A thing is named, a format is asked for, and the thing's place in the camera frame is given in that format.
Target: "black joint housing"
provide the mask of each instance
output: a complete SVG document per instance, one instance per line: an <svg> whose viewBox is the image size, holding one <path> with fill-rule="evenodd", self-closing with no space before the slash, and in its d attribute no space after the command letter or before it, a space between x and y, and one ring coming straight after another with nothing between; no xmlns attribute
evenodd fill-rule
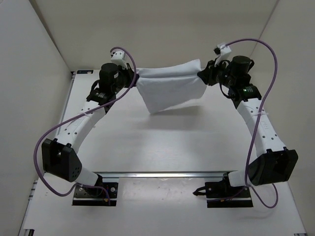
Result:
<svg viewBox="0 0 315 236"><path fill-rule="evenodd" d="M104 105L114 99L116 94L122 88L128 88L132 82L134 72L130 65L127 63L127 69L123 69L120 65L114 63L106 63L102 65L99 72L99 80L95 81L92 85L91 92L87 97L87 101L98 102ZM113 104L104 107L107 113Z"/></svg>
<svg viewBox="0 0 315 236"><path fill-rule="evenodd" d="M75 181L82 170L82 164L73 148L59 144L57 139L46 139L42 145L44 171L63 178L69 182Z"/></svg>
<svg viewBox="0 0 315 236"><path fill-rule="evenodd" d="M238 77L247 75L252 60L246 56L235 56L231 61L231 75Z"/></svg>
<svg viewBox="0 0 315 236"><path fill-rule="evenodd" d="M197 76L202 79L205 85L213 86L219 82L222 72L226 68L225 63L221 63L215 67L215 60L208 62L206 68L197 73Z"/></svg>
<svg viewBox="0 0 315 236"><path fill-rule="evenodd" d="M252 98L261 100L262 98L258 88L252 84L240 88L230 88L228 95L233 96L233 104L235 108L237 108L242 101L247 102Z"/></svg>
<svg viewBox="0 0 315 236"><path fill-rule="evenodd" d="M267 150L249 165L249 178L253 185L288 181L298 155L295 150L283 148L281 151Z"/></svg>

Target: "white cloth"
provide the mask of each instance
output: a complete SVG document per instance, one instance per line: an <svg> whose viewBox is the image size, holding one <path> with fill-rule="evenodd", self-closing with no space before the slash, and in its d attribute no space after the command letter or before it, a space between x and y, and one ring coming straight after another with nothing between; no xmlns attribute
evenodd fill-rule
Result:
<svg viewBox="0 0 315 236"><path fill-rule="evenodd" d="M137 88L150 113L199 99L206 85L197 76L201 71L200 60L166 68L140 68Z"/></svg>

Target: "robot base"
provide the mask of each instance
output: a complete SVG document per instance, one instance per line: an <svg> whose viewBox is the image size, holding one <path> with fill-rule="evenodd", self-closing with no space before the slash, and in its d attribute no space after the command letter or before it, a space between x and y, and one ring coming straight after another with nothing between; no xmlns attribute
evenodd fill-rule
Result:
<svg viewBox="0 0 315 236"><path fill-rule="evenodd" d="M205 186L196 189L193 194L206 196L207 208L253 207L249 188L232 187L227 173L223 175L221 181L205 182Z"/></svg>
<svg viewBox="0 0 315 236"><path fill-rule="evenodd" d="M99 206L99 207L115 207L117 203L118 183L103 182L104 188L107 190L110 198L110 206L106 195L101 192L98 195L91 196L84 188L76 186L72 199L73 206Z"/></svg>

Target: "metal base plate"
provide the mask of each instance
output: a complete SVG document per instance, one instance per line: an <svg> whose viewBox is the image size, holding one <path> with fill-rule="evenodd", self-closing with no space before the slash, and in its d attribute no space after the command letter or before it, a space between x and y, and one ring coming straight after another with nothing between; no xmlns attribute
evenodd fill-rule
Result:
<svg viewBox="0 0 315 236"><path fill-rule="evenodd" d="M118 183L117 182L104 182L109 198L110 205L106 199L105 193L101 193L98 196L91 196L84 188L76 186L74 189L74 195L72 199L73 206L102 206L102 207L115 207L117 203Z"/></svg>
<svg viewBox="0 0 315 236"><path fill-rule="evenodd" d="M218 182L206 182L207 208L236 208L236 207L253 207L251 193L245 188L241 193L232 199L225 201L213 201L214 199L228 198L237 194L243 187L230 188L227 193L222 191L213 191L218 189Z"/></svg>

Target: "white wall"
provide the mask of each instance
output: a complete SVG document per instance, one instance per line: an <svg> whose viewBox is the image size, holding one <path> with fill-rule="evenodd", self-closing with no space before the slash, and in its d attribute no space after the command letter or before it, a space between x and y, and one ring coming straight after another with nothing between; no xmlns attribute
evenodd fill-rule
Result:
<svg viewBox="0 0 315 236"><path fill-rule="evenodd" d="M259 37L276 0L31 0L71 70L96 69L114 46L139 67L214 57L223 41ZM254 43L234 52L250 55Z"/></svg>
<svg viewBox="0 0 315 236"><path fill-rule="evenodd" d="M37 139L57 123L70 71L28 0L0 0L0 235L16 236Z"/></svg>
<svg viewBox="0 0 315 236"><path fill-rule="evenodd" d="M314 0L281 0L261 38L279 60L279 75L265 107L277 133L298 152L289 184L309 235L315 235L314 9ZM259 46L252 59L253 82L264 93L272 78L272 57Z"/></svg>

